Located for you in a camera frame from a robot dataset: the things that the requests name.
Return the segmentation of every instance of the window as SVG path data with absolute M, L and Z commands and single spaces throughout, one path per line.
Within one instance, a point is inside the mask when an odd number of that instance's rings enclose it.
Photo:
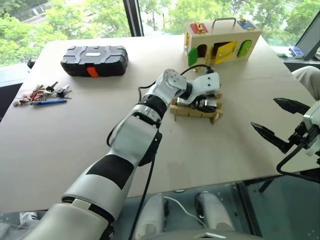
M 0 0 L 0 67 L 49 41 L 130 36 L 123 0 Z
M 271 46 L 294 46 L 320 9 L 319 0 L 138 0 L 144 35 L 184 33 L 184 23 L 243 17 Z

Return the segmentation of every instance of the black toolbox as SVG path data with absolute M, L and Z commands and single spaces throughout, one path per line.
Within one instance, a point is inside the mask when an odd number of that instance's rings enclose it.
M 128 54 L 123 46 L 72 46 L 61 65 L 70 76 L 120 76 L 126 72 Z

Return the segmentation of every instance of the pen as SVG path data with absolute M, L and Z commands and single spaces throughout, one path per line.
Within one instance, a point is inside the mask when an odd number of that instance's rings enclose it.
M 66 103 L 66 99 L 54 99 L 54 100 L 44 100 L 44 101 L 33 101 L 31 104 L 34 106 L 38 105 L 49 105 L 49 104 L 62 104 Z

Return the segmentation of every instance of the white table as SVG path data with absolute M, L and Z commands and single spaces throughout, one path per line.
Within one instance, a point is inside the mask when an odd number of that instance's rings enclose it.
M 78 175 L 108 152 L 106 137 L 137 102 L 137 87 L 149 85 L 165 69 L 187 68 L 183 42 L 182 35 L 50 42 L 18 96 L 36 84 L 58 81 L 61 87 L 70 84 L 72 99 L 61 105 L 8 109 L 0 123 L 0 213 L 47 209 L 59 202 Z M 101 78 L 67 75 L 60 61 L 72 45 L 126 47 L 126 73 Z M 302 117 L 283 111 L 272 99 L 314 102 L 263 38 L 248 61 L 222 63 L 215 70 L 222 84 L 223 117 L 211 125 L 205 118 L 183 116 L 175 122 L 166 113 L 149 193 L 276 175 L 284 155 L 250 122 L 287 139 Z M 193 79 L 196 73 L 186 76 Z M 315 160 L 302 151 L 284 169 L 316 168 Z M 129 197 L 142 194 L 149 167 L 138 169 Z

